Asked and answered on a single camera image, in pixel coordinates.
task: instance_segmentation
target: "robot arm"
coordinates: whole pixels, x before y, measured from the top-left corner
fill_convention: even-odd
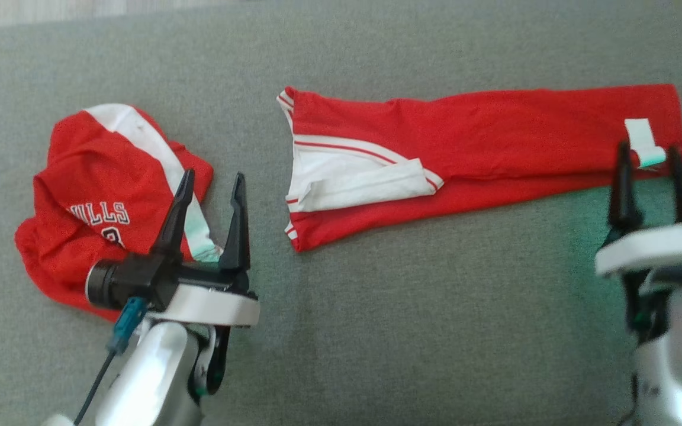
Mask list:
[[[640,229],[630,147],[622,144],[610,200],[612,230],[596,253],[596,273],[619,277],[625,287],[628,327],[638,336],[631,420],[643,426],[682,426],[682,159],[677,150],[671,149],[669,161],[675,224]]]
[[[179,248],[193,180],[193,170],[187,170],[149,254],[99,261],[86,279],[86,297],[93,305],[146,305],[136,311],[146,312],[138,345],[98,407],[97,426],[197,426],[200,398],[215,394],[222,383],[231,327],[249,327],[259,319],[259,302],[247,275],[251,264],[244,177],[239,173],[233,187],[233,218],[217,265],[182,263]],[[121,314],[116,331],[129,334],[141,318],[131,318],[130,327],[123,321]],[[73,422],[54,416],[44,425]]]

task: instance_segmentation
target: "white tag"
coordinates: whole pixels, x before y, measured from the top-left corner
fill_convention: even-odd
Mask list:
[[[649,119],[625,119],[625,128],[628,130],[630,149],[635,151],[641,163],[639,168],[647,168],[667,159],[665,149],[654,142],[654,133],[652,133],[652,127],[649,126]]]

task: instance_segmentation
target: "red pants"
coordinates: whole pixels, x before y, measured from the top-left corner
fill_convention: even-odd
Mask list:
[[[645,168],[639,178],[668,173],[660,162],[669,146],[682,153],[671,85],[430,102],[352,102],[289,87],[278,102],[293,136],[286,232],[297,251],[375,227],[608,185],[626,138]]]

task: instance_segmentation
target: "gray cushion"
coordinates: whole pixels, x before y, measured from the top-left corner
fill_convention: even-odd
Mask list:
[[[234,333],[206,425],[613,424],[633,340],[620,286],[593,276],[606,189],[296,254],[274,98],[660,82],[682,97],[682,2],[247,2],[0,30],[0,424],[74,415],[103,360],[110,324],[43,297],[12,235],[52,125],[106,102],[146,109],[214,165],[204,205],[220,241],[246,173],[263,315]],[[638,189],[649,220],[671,218],[666,180]]]

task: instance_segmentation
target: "folded clothing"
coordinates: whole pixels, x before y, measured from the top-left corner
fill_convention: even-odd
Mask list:
[[[189,168],[197,178],[181,251],[188,261],[216,262],[222,249],[200,206],[214,175],[209,164],[129,105],[97,105],[57,123],[46,169],[33,178],[36,214],[15,233],[30,278],[57,302],[116,319],[89,304],[86,276],[99,259],[149,253]]]
[[[305,251],[363,230],[608,185],[630,140],[637,178],[682,154],[669,84],[354,102],[292,87],[286,233]]]

